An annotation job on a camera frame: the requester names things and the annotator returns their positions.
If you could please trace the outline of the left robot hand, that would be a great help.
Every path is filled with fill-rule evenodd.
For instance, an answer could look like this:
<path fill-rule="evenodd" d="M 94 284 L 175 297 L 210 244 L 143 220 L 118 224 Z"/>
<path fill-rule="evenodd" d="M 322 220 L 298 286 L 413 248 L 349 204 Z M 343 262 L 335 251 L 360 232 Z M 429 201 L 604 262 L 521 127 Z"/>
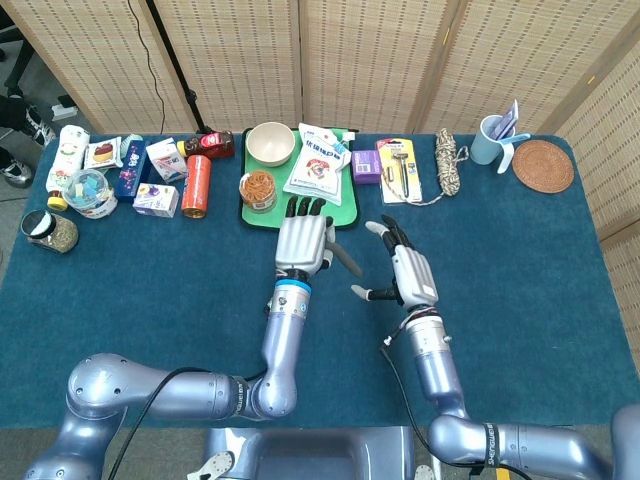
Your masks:
<path fill-rule="evenodd" d="M 289 198 L 276 245 L 277 276 L 311 278 L 331 266 L 334 254 L 327 242 L 335 239 L 335 230 L 333 219 L 322 213 L 325 204 L 322 198 Z"/>

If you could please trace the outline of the light blue cup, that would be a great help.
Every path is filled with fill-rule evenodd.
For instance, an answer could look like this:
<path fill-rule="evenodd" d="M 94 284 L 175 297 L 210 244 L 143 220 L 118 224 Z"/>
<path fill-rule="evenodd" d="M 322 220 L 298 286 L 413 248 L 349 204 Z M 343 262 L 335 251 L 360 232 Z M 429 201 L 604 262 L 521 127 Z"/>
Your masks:
<path fill-rule="evenodd" d="M 490 115 L 482 120 L 470 148 L 470 158 L 476 164 L 489 165 L 496 159 L 500 159 L 501 162 L 503 156 L 502 147 L 497 141 L 489 137 L 492 127 L 500 117 L 500 115 Z"/>

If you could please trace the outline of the white pouch with yellow cap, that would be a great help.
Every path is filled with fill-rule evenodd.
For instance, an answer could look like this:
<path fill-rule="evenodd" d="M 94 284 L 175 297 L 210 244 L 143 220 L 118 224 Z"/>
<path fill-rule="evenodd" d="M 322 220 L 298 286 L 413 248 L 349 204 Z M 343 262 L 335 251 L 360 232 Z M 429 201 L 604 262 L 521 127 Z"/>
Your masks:
<path fill-rule="evenodd" d="M 67 209 L 63 191 L 69 179 L 82 168 L 89 143 L 90 134 L 84 128 L 66 125 L 61 129 L 59 145 L 46 180 L 47 207 L 50 210 L 61 212 Z"/>

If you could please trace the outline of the glass jar with black lid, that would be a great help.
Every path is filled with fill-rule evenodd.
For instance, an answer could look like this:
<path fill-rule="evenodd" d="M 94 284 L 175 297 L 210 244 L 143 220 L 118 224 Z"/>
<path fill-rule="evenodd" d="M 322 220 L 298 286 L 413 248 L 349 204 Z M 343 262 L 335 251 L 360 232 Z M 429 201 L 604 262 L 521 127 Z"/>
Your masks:
<path fill-rule="evenodd" d="M 65 254 L 78 243 L 79 231 L 71 221 L 47 210 L 32 210 L 20 223 L 21 233 L 32 245 Z"/>

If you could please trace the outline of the bamboo folding screen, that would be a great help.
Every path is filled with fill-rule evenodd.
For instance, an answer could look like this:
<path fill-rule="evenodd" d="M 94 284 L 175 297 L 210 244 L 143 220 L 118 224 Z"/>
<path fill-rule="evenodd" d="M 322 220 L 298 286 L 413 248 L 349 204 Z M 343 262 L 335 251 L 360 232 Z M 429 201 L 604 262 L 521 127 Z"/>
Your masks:
<path fill-rule="evenodd" d="M 472 132 L 514 100 L 640 287 L 640 0 L 154 0 L 206 124 Z M 197 124 L 144 0 L 0 0 L 101 133 Z"/>

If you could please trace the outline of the white carton red blue print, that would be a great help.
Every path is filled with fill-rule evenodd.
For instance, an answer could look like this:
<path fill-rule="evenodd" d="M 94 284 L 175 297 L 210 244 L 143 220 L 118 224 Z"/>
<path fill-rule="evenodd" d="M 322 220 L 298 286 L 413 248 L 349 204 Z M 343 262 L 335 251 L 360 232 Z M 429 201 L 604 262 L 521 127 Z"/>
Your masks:
<path fill-rule="evenodd" d="M 173 138 L 147 145 L 146 153 L 152 166 L 165 183 L 171 184 L 187 177 L 186 161 L 179 153 Z"/>

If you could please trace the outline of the tall dark blue box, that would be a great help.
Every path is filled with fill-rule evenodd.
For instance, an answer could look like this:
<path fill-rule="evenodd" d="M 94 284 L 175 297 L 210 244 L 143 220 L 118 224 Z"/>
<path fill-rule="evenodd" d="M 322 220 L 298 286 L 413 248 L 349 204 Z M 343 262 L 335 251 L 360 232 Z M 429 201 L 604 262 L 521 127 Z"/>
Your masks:
<path fill-rule="evenodd" d="M 148 179 L 151 164 L 146 146 L 147 143 L 144 140 L 132 140 L 129 143 L 115 186 L 115 196 L 119 201 L 132 203 L 139 185 Z"/>

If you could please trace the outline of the razor blister pack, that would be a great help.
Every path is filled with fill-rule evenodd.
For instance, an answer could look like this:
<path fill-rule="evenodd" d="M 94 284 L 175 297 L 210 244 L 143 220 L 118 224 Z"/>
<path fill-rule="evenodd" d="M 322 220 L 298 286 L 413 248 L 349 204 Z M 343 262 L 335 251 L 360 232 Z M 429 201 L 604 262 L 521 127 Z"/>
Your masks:
<path fill-rule="evenodd" d="M 376 142 L 381 163 L 381 196 L 384 204 L 422 203 L 422 190 L 413 142 L 384 138 Z"/>

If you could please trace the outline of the orange cylindrical can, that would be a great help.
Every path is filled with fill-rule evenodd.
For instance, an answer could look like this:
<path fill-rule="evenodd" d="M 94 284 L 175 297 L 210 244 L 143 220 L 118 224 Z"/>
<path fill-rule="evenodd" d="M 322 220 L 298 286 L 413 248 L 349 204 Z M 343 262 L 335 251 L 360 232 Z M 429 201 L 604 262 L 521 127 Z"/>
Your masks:
<path fill-rule="evenodd" d="M 204 155 L 191 155 L 187 159 L 181 211 L 184 216 L 201 219 L 206 216 L 211 179 L 211 160 Z"/>

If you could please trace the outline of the brown bottle with red label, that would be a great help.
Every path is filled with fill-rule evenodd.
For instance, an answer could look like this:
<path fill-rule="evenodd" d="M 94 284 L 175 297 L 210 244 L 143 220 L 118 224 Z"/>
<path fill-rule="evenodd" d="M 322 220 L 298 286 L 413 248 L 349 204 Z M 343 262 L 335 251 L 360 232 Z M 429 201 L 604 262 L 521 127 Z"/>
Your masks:
<path fill-rule="evenodd" d="M 229 131 L 214 131 L 176 142 L 178 152 L 185 158 L 202 155 L 210 160 L 235 155 L 233 134 Z"/>

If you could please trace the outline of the round woven coaster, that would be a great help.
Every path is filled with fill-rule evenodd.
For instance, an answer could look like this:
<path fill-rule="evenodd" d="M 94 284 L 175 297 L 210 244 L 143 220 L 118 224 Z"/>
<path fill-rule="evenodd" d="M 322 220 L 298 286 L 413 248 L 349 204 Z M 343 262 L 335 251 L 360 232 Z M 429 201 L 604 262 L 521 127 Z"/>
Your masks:
<path fill-rule="evenodd" d="M 515 176 L 526 187 L 545 194 L 567 190 L 575 173 L 569 155 L 544 140 L 528 140 L 516 150 L 512 161 Z"/>

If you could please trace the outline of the snack packet with cake picture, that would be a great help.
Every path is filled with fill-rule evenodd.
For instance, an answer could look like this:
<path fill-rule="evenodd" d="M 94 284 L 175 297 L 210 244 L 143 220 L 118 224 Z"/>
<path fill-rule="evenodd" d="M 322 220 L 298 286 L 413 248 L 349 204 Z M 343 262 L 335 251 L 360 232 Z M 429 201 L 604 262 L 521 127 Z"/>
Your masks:
<path fill-rule="evenodd" d="M 85 169 L 121 168 L 121 136 L 90 143 L 85 151 L 83 167 Z"/>

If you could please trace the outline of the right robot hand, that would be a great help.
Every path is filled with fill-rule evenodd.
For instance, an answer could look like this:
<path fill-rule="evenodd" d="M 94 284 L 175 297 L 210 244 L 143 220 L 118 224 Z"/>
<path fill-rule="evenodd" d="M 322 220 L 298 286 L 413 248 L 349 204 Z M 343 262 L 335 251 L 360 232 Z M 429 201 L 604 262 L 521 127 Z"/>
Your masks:
<path fill-rule="evenodd" d="M 426 257 L 414 248 L 394 218 L 383 214 L 381 219 L 381 223 L 369 220 L 365 227 L 382 239 L 389 253 L 394 272 L 392 286 L 365 289 L 352 285 L 352 292 L 368 302 L 396 301 L 406 311 L 420 306 L 434 306 L 439 296 Z"/>

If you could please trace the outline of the clear jar of orange snacks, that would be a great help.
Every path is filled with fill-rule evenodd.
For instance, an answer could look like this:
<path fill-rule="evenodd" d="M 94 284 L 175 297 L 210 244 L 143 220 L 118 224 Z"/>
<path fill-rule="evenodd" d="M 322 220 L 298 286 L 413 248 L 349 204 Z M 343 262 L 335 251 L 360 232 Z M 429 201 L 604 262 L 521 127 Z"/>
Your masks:
<path fill-rule="evenodd" d="M 277 199 L 274 177 L 264 170 L 247 172 L 240 179 L 239 193 L 243 204 L 250 210 L 266 212 L 274 206 Z"/>

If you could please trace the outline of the small white purple box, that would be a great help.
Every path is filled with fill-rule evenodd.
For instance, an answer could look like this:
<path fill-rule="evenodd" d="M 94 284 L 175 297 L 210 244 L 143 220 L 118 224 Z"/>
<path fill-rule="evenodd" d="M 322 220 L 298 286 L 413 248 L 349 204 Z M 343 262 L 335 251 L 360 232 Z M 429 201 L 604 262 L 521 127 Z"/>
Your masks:
<path fill-rule="evenodd" d="M 142 215 L 173 218 L 178 200 L 179 192 L 174 186 L 141 183 L 133 201 L 133 208 Z"/>

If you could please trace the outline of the green mat with black edge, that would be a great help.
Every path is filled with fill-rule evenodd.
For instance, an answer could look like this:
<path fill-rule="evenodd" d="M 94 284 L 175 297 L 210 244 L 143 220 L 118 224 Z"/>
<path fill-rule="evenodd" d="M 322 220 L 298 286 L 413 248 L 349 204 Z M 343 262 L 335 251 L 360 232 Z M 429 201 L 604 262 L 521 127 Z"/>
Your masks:
<path fill-rule="evenodd" d="M 291 197 L 288 192 L 283 191 L 290 172 L 292 171 L 297 157 L 303 145 L 303 141 L 300 138 L 300 134 L 297 128 L 293 129 L 293 134 L 296 140 L 291 158 L 283 165 L 277 167 L 264 167 L 260 165 L 257 160 L 249 153 L 247 147 L 247 139 L 252 131 L 252 128 L 246 129 L 243 132 L 243 167 L 242 174 L 252 172 L 254 170 L 265 170 L 269 172 L 276 184 L 276 201 L 274 205 L 267 211 L 254 211 L 244 204 L 243 200 L 240 200 L 240 218 L 249 227 L 266 230 L 278 230 L 281 221 L 284 217 L 286 205 Z M 341 205 L 337 206 L 331 202 L 327 202 L 323 207 L 322 212 L 325 215 L 331 216 L 334 219 L 334 224 L 337 230 L 347 230 L 357 225 L 360 216 L 360 207 L 358 195 L 356 193 L 353 175 L 351 172 L 351 166 L 348 165 L 341 170 L 342 174 L 342 192 L 341 192 Z"/>

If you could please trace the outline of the clear tub of coloured clips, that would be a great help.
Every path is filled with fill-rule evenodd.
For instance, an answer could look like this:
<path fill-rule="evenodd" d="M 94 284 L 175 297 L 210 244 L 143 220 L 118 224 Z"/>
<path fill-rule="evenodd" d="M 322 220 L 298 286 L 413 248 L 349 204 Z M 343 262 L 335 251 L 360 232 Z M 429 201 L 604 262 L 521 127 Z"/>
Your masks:
<path fill-rule="evenodd" d="M 101 219 L 117 207 L 118 199 L 106 176 L 94 169 L 74 173 L 62 190 L 64 200 L 88 219 Z"/>

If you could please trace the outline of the black stand pole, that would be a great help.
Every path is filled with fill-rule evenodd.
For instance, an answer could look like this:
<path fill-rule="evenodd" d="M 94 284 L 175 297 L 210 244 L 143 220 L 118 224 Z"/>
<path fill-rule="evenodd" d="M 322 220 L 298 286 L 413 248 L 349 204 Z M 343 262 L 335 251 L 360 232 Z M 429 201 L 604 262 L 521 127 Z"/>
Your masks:
<path fill-rule="evenodd" d="M 199 134 L 211 133 L 212 132 L 211 128 L 205 124 L 202 118 L 202 115 L 198 109 L 196 92 L 189 87 L 187 79 L 184 75 L 180 62 L 178 60 L 178 57 L 176 55 L 176 52 L 174 50 L 174 47 L 171 43 L 166 27 L 162 20 L 161 14 L 155 4 L 155 1 L 154 0 L 144 0 L 144 1 L 151 14 L 151 18 L 153 19 L 153 22 L 158 30 L 158 33 L 160 35 L 164 48 L 167 52 L 167 55 L 171 62 L 173 70 L 175 71 L 178 82 L 183 91 L 186 103 L 189 106 L 192 116 L 194 117 L 194 120 L 197 124 L 197 132 Z"/>

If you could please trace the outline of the purple white packets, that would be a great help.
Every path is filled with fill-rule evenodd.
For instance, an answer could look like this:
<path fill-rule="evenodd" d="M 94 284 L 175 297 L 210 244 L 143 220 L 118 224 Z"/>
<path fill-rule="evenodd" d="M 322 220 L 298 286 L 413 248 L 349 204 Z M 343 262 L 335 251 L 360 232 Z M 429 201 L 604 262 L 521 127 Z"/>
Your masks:
<path fill-rule="evenodd" d="M 519 119 L 519 107 L 516 100 L 513 101 L 509 110 L 500 117 L 491 129 L 491 138 L 500 140 L 510 135 Z"/>

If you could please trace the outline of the white blue plastic tool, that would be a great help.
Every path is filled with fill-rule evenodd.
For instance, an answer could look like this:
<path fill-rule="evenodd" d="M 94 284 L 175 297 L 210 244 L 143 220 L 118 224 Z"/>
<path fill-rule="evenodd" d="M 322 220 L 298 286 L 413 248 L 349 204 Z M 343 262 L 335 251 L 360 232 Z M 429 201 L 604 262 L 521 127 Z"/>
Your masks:
<path fill-rule="evenodd" d="M 504 174 L 509 168 L 513 156 L 515 154 L 514 144 L 517 142 L 522 142 L 531 138 L 530 133 L 521 133 L 516 134 L 510 137 L 502 138 L 497 141 L 498 144 L 501 145 L 503 150 L 502 160 L 498 166 L 497 173 Z"/>

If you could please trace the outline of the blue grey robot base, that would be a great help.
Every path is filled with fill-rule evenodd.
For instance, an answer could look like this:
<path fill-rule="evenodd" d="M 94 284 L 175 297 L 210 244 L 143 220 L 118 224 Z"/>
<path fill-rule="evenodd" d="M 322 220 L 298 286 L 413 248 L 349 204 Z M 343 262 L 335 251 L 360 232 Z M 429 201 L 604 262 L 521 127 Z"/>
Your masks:
<path fill-rule="evenodd" d="M 406 426 L 213 428 L 203 459 L 228 452 L 225 480 L 414 480 Z"/>

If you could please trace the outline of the white powder bag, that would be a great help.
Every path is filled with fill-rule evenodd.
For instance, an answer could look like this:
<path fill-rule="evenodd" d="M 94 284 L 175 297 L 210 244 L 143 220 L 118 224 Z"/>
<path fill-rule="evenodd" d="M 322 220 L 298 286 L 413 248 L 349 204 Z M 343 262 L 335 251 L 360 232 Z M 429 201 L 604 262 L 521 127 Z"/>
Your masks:
<path fill-rule="evenodd" d="M 283 190 L 313 196 L 336 206 L 342 204 L 342 171 L 352 153 L 332 130 L 300 123 L 301 150 Z"/>

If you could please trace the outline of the white power strip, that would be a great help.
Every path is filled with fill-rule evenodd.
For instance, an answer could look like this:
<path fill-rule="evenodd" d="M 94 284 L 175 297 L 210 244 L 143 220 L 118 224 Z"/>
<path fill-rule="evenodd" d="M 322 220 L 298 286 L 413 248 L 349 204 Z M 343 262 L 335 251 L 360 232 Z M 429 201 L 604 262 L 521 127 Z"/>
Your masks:
<path fill-rule="evenodd" d="M 57 98 L 57 103 L 51 106 L 53 120 L 59 121 L 76 116 L 79 109 L 70 95 L 65 94 Z"/>

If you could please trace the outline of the blue felt table cover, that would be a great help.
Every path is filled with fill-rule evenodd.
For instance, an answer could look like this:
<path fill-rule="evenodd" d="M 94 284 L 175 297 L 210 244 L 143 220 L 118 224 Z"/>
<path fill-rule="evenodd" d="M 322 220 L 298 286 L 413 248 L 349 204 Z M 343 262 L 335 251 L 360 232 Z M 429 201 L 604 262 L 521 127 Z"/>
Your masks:
<path fill-rule="evenodd" d="M 163 370 L 253 375 L 264 364 L 264 307 L 277 235 L 239 216 L 243 162 L 214 165 L 209 211 L 154 218 L 124 204 L 75 216 L 80 238 L 59 255 L 18 236 L 0 286 L 0 428 L 61 423 L 67 380 L 111 352 Z M 545 195 L 512 173 L 464 161 L 460 192 L 429 207 L 384 205 L 360 186 L 361 220 L 394 217 L 431 266 L 438 311 L 474 419 L 604 423 L 640 403 L 640 378 L 585 199 L 574 181 Z M 341 265 L 313 277 L 287 426 L 421 423 L 425 400 L 393 301 L 365 302 Z"/>

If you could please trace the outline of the white black sneaker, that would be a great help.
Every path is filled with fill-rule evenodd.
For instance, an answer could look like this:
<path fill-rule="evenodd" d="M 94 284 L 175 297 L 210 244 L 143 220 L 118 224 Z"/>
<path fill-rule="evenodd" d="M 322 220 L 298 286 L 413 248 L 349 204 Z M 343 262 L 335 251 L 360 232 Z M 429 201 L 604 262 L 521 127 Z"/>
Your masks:
<path fill-rule="evenodd" d="M 0 176 L 11 185 L 19 189 L 26 189 L 31 186 L 33 173 L 31 168 L 20 161 L 12 160 L 5 167 L 0 167 Z"/>
<path fill-rule="evenodd" d="M 47 147 L 56 138 L 55 131 L 42 119 L 35 105 L 30 105 L 25 110 L 23 132 L 42 148 Z"/>

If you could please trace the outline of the cream bowl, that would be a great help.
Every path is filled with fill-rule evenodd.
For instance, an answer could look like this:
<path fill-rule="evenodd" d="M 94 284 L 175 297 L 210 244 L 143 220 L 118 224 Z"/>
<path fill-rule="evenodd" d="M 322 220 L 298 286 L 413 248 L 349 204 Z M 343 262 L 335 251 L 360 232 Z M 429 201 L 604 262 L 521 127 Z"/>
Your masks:
<path fill-rule="evenodd" d="M 293 131 L 286 125 L 264 122 L 249 131 L 245 146 L 257 163 L 278 167 L 289 161 L 296 144 Z"/>

